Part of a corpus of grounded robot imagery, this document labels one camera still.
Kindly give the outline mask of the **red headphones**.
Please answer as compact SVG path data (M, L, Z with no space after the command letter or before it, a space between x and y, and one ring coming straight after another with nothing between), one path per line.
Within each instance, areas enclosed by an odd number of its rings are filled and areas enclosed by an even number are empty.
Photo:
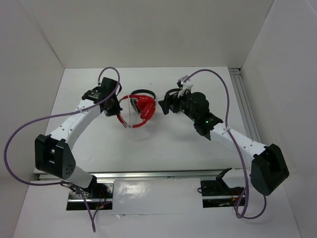
M140 118L142 122L138 124L128 124L123 117L121 116L121 113L117 115L117 119L119 122L125 127L129 128L139 128L145 125L154 115L156 111L156 100L153 97L146 96L146 95L135 95L130 94L126 95L123 98L121 98L119 101L123 101L129 99L132 102L135 102L135 108L137 111L140 111Z

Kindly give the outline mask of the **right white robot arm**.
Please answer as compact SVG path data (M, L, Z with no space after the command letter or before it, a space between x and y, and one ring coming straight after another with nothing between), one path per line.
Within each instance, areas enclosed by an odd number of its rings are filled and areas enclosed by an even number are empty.
M168 91L159 101L163 113L183 113L194 123L196 132L209 141L222 144L231 151L240 151L245 169L225 169L216 177L216 189L228 194L233 188L244 187L250 181L253 188L262 195L269 196L289 177L289 171L281 149L258 143L227 127L223 120L209 110L209 102L203 93L186 92L178 96L178 90Z

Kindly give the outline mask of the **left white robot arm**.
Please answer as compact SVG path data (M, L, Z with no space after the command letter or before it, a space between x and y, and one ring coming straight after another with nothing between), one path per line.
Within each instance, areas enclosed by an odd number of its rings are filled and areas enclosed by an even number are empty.
M119 82L103 78L99 86L82 96L77 110L57 129L48 135L37 136L36 169L78 186L87 198L100 194L108 197L108 187L76 164L72 149L80 135L100 114L104 113L107 117L119 114L121 107L116 95L118 90L121 90Z

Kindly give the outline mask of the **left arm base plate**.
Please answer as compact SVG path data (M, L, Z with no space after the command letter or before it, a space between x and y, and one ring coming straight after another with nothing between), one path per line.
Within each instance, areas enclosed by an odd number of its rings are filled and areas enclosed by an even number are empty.
M94 195L81 190L76 191L72 188L68 194L68 200L66 205L67 211L83 211L87 207L83 197L86 199L86 203L90 210L112 210L113 208L113 187L114 183L106 182L103 184L103 189L98 189Z

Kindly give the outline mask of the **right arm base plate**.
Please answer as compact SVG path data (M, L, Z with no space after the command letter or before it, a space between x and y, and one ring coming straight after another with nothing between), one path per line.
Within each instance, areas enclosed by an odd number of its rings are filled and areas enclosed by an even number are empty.
M202 195L203 208L233 207L243 189L229 188L216 180L202 180L197 192Z

